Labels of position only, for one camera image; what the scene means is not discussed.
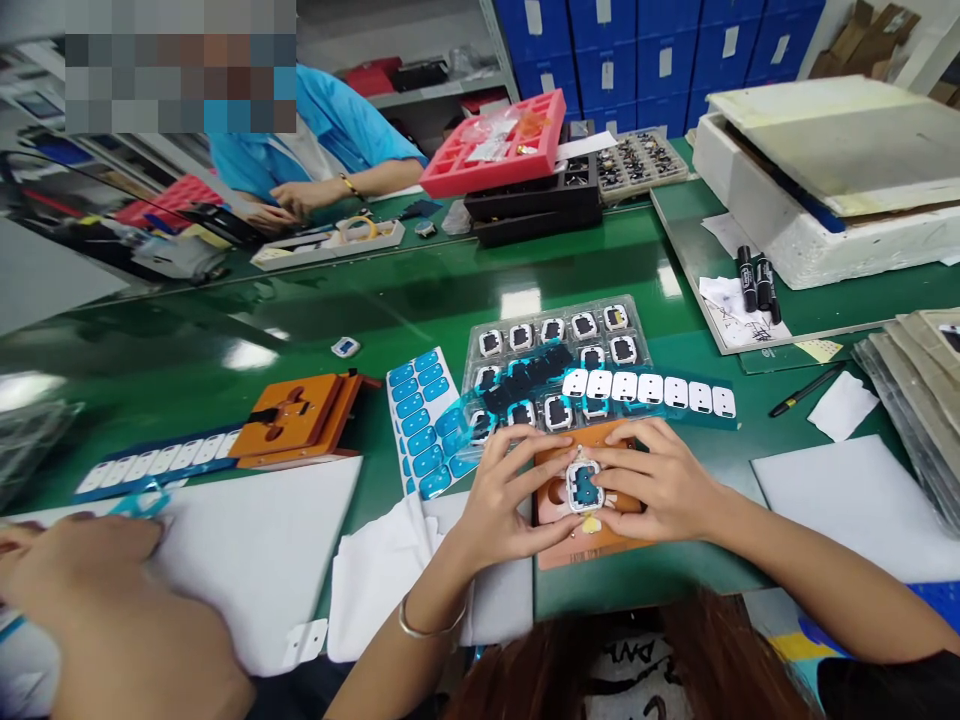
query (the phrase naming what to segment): sleeve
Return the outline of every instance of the sleeve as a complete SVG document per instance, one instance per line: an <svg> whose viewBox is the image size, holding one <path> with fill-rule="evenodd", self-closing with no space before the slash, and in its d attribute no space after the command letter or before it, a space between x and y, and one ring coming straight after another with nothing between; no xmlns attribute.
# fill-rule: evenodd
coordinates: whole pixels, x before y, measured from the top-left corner
<svg viewBox="0 0 960 720"><path fill-rule="evenodd" d="M828 658L817 685L830 720L946 720L960 708L960 657L944 650L898 665Z"/></svg>

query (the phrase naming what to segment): red tray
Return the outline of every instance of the red tray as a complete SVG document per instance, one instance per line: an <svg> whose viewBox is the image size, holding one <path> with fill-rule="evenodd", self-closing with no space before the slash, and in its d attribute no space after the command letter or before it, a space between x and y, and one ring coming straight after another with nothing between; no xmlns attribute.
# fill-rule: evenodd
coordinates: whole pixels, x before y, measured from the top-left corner
<svg viewBox="0 0 960 720"><path fill-rule="evenodd" d="M478 123L488 122L491 116L464 120L437 150L420 176L420 185L430 197L466 195L468 192L533 180L553 173L560 128L567 111L563 90L523 100L513 107L542 116L543 123L529 132L525 132L530 128L529 121L518 123L506 138L509 150L504 159L497 162L471 162L468 158L483 142L476 137L478 132L475 128ZM518 154L517 148L521 145L536 148L537 152Z"/></svg>

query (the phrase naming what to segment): hand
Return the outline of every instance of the hand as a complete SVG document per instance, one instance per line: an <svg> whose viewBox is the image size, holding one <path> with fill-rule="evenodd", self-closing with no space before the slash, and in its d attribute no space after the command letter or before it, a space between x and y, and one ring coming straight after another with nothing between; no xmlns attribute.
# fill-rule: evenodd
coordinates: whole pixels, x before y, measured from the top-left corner
<svg viewBox="0 0 960 720"><path fill-rule="evenodd" d="M508 454L514 440L522 442ZM517 512L525 497L573 462L577 450L573 448L519 477L517 473L537 453L571 442L568 437L544 435L530 425L513 425L490 436L463 516L443 542L456 545L469 573L531 557L556 545L583 522L574 515L534 528Z"/></svg>
<svg viewBox="0 0 960 720"><path fill-rule="evenodd" d="M237 216L267 235L276 235L288 227L300 224L299 220L283 208L263 203L250 203L250 207L250 212L237 212Z"/></svg>
<svg viewBox="0 0 960 720"><path fill-rule="evenodd" d="M333 205L351 193L340 178L331 178L322 182L284 183L271 190L270 194L281 207L293 213L300 222L306 223L314 210Z"/></svg>
<svg viewBox="0 0 960 720"><path fill-rule="evenodd" d="M603 508L597 518L618 535L652 542L701 540L713 536L724 508L740 495L724 487L703 469L683 440L662 418L636 420L618 426L607 438L613 445L636 438L650 452L584 448L584 454L607 469L594 482L646 503L643 513Z"/></svg>

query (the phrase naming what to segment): brown hair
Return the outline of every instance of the brown hair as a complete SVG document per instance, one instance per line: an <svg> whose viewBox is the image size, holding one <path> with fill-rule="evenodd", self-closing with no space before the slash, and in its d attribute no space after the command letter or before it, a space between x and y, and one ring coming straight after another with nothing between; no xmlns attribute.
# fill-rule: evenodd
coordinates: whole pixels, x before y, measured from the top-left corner
<svg viewBox="0 0 960 720"><path fill-rule="evenodd" d="M739 598L701 589L659 614L697 720L823 717L807 688L750 624ZM615 622L552 620L503 648L489 648L464 678L444 720L580 720L590 670Z"/></svg>

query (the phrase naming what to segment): silver bracelet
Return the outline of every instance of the silver bracelet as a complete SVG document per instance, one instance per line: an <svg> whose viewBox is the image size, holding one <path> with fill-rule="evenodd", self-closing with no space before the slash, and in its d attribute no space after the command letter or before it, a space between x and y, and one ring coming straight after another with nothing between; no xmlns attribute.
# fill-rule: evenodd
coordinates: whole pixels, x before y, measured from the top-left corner
<svg viewBox="0 0 960 720"><path fill-rule="evenodd" d="M414 630L412 627L407 625L407 598L410 597L410 593L407 593L403 596L403 600L400 601L400 610L397 613L397 617L400 620L400 629L403 630L407 635L416 639L416 640L429 640L430 638L441 637L443 635L448 635L452 633L457 625L460 624L460 621L463 620L463 616L467 612L467 603L464 601L463 609L460 611L460 614L457 615L457 619L453 621L453 625L443 630L438 630L434 633L422 633Z"/></svg>

